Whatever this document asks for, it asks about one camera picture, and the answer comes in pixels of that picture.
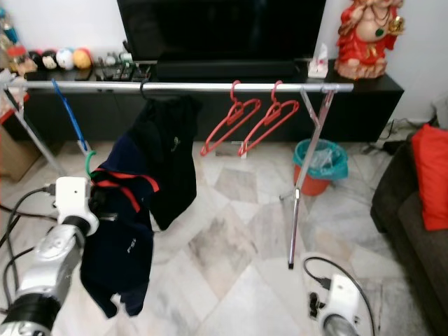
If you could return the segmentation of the green clothes hanger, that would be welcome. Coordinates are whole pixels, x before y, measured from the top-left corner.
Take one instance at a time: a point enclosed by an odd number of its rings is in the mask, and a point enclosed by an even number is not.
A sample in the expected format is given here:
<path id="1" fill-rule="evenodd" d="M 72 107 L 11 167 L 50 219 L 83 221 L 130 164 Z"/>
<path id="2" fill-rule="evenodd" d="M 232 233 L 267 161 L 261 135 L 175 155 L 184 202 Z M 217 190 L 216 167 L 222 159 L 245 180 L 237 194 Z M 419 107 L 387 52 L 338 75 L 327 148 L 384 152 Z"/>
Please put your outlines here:
<path id="1" fill-rule="evenodd" d="M 96 155 L 95 150 L 87 150 L 87 153 L 85 154 L 84 169 L 86 175 L 89 177 L 94 176 L 94 172 L 92 170 L 92 159 L 95 155 Z"/>

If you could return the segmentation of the navy garment with red trim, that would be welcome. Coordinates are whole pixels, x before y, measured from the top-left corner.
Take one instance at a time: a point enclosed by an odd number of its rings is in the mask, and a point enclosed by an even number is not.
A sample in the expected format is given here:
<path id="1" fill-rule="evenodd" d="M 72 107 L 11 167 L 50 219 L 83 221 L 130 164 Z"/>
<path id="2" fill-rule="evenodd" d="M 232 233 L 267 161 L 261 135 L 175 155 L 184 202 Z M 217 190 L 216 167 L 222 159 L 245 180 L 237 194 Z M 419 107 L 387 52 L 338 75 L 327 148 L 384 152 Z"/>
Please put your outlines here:
<path id="1" fill-rule="evenodd" d="M 138 316 L 153 266 L 154 232 L 148 204 L 159 185 L 147 175 L 145 157 L 128 135 L 114 143 L 93 172 L 92 189 L 118 189 L 118 220 L 101 222 L 99 230 L 87 238 L 80 280 L 106 317 L 118 313 L 114 295 L 128 316 Z"/>

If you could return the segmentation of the blue clothes hanger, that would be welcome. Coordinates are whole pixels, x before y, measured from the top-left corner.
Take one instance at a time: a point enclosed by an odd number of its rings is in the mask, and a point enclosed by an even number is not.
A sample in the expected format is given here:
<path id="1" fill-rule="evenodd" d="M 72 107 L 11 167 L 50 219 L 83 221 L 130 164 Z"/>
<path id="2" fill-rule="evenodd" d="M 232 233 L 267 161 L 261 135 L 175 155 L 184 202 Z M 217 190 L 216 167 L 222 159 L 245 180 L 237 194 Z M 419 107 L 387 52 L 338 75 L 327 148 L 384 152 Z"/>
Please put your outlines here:
<path id="1" fill-rule="evenodd" d="M 81 152 L 84 154 L 84 156 L 87 156 L 87 154 L 89 154 L 90 151 L 92 151 L 92 149 L 89 147 L 89 144 L 86 143 L 86 141 L 83 137 L 83 132 L 81 131 L 79 122 L 76 120 L 76 116 L 74 115 L 73 109 L 71 109 L 71 105 L 70 105 L 69 101 L 67 100 L 67 97 L 65 97 L 64 93 L 61 91 L 57 81 L 55 79 L 51 79 L 50 81 L 53 85 L 53 89 L 54 89 L 55 93 L 57 93 L 58 98 L 63 103 L 63 107 L 65 108 L 65 111 L 67 112 L 68 118 L 71 123 L 71 127 L 76 132 L 77 143 L 79 145 L 79 148 L 80 148 Z"/>

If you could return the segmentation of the black t-shirt with green logo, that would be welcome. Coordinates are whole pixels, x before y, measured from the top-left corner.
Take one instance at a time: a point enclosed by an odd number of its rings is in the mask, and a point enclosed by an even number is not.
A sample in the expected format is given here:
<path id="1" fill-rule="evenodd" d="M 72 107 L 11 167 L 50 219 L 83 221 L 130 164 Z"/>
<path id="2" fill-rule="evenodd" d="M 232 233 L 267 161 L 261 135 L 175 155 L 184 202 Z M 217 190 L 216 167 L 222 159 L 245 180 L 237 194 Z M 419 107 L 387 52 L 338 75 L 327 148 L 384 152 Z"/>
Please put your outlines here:
<path id="1" fill-rule="evenodd" d="M 193 140 L 202 104 L 190 96 L 149 99 L 128 130 L 159 185 L 148 213 L 162 230 L 183 214 L 197 195 Z"/>

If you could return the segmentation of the brown cardboard box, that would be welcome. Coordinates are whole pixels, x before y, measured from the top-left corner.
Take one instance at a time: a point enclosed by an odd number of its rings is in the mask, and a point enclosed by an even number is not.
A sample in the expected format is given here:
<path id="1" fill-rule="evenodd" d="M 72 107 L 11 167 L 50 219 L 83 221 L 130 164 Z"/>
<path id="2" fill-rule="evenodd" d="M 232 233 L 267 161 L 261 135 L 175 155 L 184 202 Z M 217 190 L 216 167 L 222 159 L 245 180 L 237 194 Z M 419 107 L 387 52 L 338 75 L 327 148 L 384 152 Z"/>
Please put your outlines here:
<path id="1" fill-rule="evenodd" d="M 0 137 L 1 176 L 19 182 L 41 157 L 41 153 L 31 141 L 14 141 L 3 126 L 0 126 Z"/>

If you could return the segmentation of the dark grey fabric sofa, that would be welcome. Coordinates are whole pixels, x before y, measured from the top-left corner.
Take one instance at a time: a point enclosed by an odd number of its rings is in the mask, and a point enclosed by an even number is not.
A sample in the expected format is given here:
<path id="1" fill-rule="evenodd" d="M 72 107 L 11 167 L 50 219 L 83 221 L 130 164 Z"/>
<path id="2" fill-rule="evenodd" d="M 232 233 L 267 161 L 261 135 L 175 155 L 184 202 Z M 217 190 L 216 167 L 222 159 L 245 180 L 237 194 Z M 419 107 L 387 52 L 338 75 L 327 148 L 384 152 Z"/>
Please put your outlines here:
<path id="1" fill-rule="evenodd" d="M 407 273 L 436 336 L 448 336 L 448 230 L 424 228 L 412 138 L 401 141 L 372 196 L 370 215 Z"/>

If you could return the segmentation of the red bin with teal bag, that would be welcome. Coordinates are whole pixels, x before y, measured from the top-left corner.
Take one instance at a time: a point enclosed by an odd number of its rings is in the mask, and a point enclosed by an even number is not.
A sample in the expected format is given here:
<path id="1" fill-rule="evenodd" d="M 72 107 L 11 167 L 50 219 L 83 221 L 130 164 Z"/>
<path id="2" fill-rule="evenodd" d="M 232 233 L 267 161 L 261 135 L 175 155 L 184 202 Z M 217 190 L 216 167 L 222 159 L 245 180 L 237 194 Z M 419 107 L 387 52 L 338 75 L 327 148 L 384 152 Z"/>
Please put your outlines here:
<path id="1" fill-rule="evenodd" d="M 311 153 L 301 193 L 309 196 L 320 195 L 333 181 L 348 177 L 349 159 L 345 147 L 326 139 L 320 139 L 316 150 Z"/>

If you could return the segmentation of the black remote control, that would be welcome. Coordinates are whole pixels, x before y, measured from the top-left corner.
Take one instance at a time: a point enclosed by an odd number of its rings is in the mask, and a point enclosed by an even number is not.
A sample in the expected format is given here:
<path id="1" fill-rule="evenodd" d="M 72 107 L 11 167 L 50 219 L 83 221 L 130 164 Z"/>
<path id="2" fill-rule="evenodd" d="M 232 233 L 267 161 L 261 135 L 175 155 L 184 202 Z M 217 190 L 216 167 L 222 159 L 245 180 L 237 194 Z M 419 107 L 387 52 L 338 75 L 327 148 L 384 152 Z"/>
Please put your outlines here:
<path id="1" fill-rule="evenodd" d="M 109 65 L 103 69 L 104 81 L 131 81 L 135 66 L 133 64 Z"/>

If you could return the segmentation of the marble pattern folding table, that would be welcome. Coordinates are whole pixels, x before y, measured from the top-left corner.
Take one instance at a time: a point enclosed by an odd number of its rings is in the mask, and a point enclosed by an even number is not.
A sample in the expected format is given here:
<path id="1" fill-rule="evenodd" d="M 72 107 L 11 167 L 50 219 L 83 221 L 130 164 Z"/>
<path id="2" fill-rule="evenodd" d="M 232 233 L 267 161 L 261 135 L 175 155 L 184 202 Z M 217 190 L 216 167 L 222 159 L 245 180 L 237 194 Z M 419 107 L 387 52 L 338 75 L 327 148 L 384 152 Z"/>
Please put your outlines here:
<path id="1" fill-rule="evenodd" d="M 18 102 L 16 102 L 16 99 L 14 98 L 13 93 L 10 92 L 8 87 L 3 87 L 1 90 L 3 93 L 3 96 L 2 96 L 3 103 L 5 103 L 6 106 L 4 106 L 4 105 L 1 106 L 2 112 L 0 112 L 0 126 L 2 126 L 3 123 L 6 122 L 7 119 L 10 118 L 10 116 L 14 115 L 20 107 Z M 37 214 L 37 213 L 29 213 L 29 212 L 21 212 L 18 210 L 13 210 L 12 208 L 4 206 L 4 205 L 1 205 L 0 208 L 1 208 L 1 210 L 9 212 L 11 216 L 20 216 L 20 217 L 27 217 L 27 218 L 47 218 L 47 215 Z"/>

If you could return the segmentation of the small black tray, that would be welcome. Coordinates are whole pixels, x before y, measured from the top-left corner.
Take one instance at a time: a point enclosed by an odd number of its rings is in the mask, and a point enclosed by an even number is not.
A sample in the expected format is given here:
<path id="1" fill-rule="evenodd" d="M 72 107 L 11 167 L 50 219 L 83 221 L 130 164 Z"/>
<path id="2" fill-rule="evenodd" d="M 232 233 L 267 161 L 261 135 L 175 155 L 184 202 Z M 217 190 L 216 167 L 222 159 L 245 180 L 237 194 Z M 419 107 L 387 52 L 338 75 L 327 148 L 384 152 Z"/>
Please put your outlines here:
<path id="1" fill-rule="evenodd" d="M 153 77 L 156 64 L 140 63 L 137 64 L 132 72 L 132 81 L 148 81 Z"/>

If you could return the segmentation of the silver metal clothes rack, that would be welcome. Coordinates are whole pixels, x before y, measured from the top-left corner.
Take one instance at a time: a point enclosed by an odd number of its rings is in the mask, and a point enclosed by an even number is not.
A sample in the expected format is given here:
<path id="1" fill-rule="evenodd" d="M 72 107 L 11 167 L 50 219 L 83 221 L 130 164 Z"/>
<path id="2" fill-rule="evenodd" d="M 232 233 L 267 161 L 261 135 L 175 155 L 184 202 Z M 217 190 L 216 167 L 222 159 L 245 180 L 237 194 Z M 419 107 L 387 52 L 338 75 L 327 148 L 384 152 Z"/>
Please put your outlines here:
<path id="1" fill-rule="evenodd" d="M 230 92 L 232 84 L 226 83 L 123 83 L 122 81 L 63 81 L 58 84 L 60 89 L 84 89 L 84 90 L 135 90 L 143 93 L 144 90 L 164 90 L 164 92 Z M 240 83 L 234 87 L 235 92 L 271 92 L 273 89 L 271 83 Z M 20 88 L 20 89 L 53 89 L 51 81 L 1 81 L 0 88 Z M 297 178 L 294 187 L 293 203 L 293 231 L 290 238 L 290 247 L 288 254 L 288 268 L 291 270 L 295 265 L 295 244 L 298 239 L 298 227 L 300 226 L 300 204 L 301 188 L 305 179 L 312 153 L 316 150 L 316 145 L 320 140 L 323 126 L 326 124 L 330 106 L 334 95 L 338 92 L 352 92 L 354 85 L 351 83 L 294 83 L 281 84 L 277 86 L 277 92 L 298 92 L 300 93 L 304 106 L 309 112 L 311 121 L 314 124 L 314 133 L 311 136 L 311 143 L 305 151 L 304 161 L 300 170 L 300 176 Z M 47 163 L 57 171 L 57 175 L 66 176 L 67 171 L 55 159 L 47 145 L 42 141 L 31 125 L 25 120 L 25 103 L 19 102 L 18 111 L 14 114 L 19 120 L 20 125 L 25 128 L 32 143 L 40 151 Z"/>

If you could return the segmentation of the orange ball plush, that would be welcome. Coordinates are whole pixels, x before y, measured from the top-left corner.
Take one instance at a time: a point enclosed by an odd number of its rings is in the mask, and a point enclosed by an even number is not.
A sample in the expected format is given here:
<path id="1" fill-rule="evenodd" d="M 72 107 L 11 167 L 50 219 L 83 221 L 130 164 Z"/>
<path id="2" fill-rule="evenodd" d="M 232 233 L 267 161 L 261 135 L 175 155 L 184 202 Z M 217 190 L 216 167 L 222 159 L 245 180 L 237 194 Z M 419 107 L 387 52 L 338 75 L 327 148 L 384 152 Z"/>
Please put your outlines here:
<path id="1" fill-rule="evenodd" d="M 92 55 L 86 48 L 74 49 L 71 58 L 73 58 L 73 64 L 77 69 L 84 70 L 92 67 Z"/>

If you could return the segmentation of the white ball plush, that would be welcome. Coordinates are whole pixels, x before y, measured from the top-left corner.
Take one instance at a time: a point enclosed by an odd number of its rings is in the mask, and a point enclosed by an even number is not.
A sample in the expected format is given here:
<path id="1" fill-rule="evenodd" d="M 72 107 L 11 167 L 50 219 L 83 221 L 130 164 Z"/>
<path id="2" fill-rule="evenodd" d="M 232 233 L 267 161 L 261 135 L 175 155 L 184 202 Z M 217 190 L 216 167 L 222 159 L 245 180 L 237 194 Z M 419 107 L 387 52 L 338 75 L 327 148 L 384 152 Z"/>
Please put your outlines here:
<path id="1" fill-rule="evenodd" d="M 74 64 L 74 51 L 70 48 L 58 49 L 55 52 L 55 63 L 63 70 L 72 70 L 76 65 Z"/>

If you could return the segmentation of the dark brown ball plush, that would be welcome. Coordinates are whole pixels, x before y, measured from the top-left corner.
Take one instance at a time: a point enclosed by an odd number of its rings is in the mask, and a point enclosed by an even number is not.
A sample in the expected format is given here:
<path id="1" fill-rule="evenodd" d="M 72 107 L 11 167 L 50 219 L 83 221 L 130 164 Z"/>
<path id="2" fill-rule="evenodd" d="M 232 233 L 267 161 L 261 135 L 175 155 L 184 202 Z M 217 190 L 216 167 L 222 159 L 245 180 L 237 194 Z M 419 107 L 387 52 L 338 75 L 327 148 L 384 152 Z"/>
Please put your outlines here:
<path id="1" fill-rule="evenodd" d="M 57 63 L 57 51 L 48 49 L 41 53 L 41 57 L 38 59 L 38 66 L 42 70 L 55 70 L 59 67 Z"/>

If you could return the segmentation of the red cushion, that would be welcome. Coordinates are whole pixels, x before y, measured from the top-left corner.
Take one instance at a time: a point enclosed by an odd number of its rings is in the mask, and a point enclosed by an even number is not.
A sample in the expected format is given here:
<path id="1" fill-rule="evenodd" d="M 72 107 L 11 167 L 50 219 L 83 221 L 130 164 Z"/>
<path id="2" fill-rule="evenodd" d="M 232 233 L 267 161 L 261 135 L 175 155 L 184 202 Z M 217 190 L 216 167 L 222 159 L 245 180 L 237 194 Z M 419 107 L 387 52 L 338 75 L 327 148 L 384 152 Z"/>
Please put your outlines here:
<path id="1" fill-rule="evenodd" d="M 448 230 L 448 130 L 423 125 L 412 137 L 423 226 Z"/>

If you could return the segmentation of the black soundbar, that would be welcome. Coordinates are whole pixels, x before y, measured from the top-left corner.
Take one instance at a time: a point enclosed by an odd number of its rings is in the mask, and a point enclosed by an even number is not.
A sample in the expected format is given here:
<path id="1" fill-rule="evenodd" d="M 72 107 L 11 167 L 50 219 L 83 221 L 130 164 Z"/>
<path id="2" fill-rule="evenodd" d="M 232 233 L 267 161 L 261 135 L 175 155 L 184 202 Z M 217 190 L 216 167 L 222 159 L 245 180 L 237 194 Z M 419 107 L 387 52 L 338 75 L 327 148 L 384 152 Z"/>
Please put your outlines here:
<path id="1" fill-rule="evenodd" d="M 292 77 L 294 61 L 282 60 L 160 60 L 155 74 L 160 79 L 249 79 Z"/>

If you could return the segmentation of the black television console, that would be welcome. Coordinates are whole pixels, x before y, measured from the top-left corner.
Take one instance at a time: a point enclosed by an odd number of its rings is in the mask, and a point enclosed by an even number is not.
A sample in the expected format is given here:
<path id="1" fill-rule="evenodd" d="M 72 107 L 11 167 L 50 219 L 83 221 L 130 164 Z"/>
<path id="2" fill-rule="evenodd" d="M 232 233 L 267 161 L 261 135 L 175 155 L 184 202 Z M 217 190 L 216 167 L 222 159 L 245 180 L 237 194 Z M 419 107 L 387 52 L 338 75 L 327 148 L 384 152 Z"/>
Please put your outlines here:
<path id="1" fill-rule="evenodd" d="M 288 92 L 287 87 L 298 83 L 322 84 L 320 80 L 307 80 L 300 76 L 281 79 L 283 85 L 277 89 L 279 102 L 297 100 L 300 110 L 295 112 L 284 124 L 276 128 L 263 141 L 265 143 L 297 143 L 309 139 L 314 131 L 314 124 L 303 104 L 299 92 Z M 337 92 L 334 94 L 328 114 L 324 120 L 322 138 L 330 141 L 348 141 L 349 143 L 371 143 L 379 138 L 387 121 L 397 108 L 405 90 L 389 76 L 374 80 L 351 81 L 336 76 L 334 71 L 325 80 L 327 83 L 354 84 L 352 92 Z M 143 94 L 139 92 L 138 83 L 116 83 L 115 81 L 94 81 L 101 85 L 125 84 L 126 90 L 77 89 L 72 85 L 83 85 L 90 81 L 58 80 L 63 95 L 70 103 L 71 110 L 80 126 L 85 140 L 115 141 L 124 134 L 144 111 L 146 100 L 172 99 L 180 96 L 190 96 L 202 107 L 198 115 L 198 137 L 196 141 L 205 141 L 218 122 L 227 115 L 232 106 L 230 98 L 230 83 L 214 83 L 224 87 L 223 92 L 185 92 L 185 90 L 153 90 L 153 84 L 144 85 Z M 28 101 L 24 104 L 24 119 L 32 131 L 45 143 L 55 144 L 65 141 L 77 141 L 78 137 L 67 110 L 59 99 L 52 85 L 48 89 L 28 89 Z M 236 92 L 234 94 L 241 102 L 249 99 L 262 100 L 262 108 L 245 125 L 241 126 L 230 141 L 242 141 L 253 126 L 265 115 L 271 105 L 271 90 L 260 92 Z M 31 140 L 28 132 L 20 124 L 15 115 L 3 123 L 6 131 L 15 140 Z"/>

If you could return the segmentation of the black flat television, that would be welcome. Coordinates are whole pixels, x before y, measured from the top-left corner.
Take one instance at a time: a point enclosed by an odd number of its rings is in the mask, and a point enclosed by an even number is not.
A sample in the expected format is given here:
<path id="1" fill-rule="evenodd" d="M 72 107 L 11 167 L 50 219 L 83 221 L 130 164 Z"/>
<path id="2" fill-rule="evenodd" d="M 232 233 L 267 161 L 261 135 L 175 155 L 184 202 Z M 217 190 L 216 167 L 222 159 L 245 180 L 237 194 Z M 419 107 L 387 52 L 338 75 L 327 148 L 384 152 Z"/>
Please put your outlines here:
<path id="1" fill-rule="evenodd" d="M 116 0 L 138 60 L 311 57 L 327 0 Z"/>

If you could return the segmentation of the small white figurine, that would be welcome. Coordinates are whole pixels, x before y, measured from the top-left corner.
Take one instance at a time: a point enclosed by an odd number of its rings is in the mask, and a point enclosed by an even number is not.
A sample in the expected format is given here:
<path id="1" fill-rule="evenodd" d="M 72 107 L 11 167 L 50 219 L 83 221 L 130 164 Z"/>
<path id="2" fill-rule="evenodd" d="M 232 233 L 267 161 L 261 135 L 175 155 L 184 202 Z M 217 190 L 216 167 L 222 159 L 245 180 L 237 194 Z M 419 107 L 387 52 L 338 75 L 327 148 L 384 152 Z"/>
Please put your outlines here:
<path id="1" fill-rule="evenodd" d="M 307 67 L 307 76 L 311 79 L 326 79 L 329 70 L 328 48 L 326 44 L 320 45 Z"/>

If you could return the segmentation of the red robed figurine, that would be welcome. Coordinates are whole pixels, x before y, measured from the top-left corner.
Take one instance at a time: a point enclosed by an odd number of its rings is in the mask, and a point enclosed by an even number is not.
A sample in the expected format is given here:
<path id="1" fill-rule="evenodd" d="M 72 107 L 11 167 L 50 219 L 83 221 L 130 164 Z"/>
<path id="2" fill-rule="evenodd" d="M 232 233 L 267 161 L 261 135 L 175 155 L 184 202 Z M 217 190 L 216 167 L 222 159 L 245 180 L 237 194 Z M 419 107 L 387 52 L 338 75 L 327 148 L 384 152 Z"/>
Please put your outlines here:
<path id="1" fill-rule="evenodd" d="M 385 51 L 394 49 L 405 29 L 398 10 L 404 0 L 351 0 L 340 14 L 338 58 L 334 69 L 351 79 L 377 79 L 384 76 Z"/>

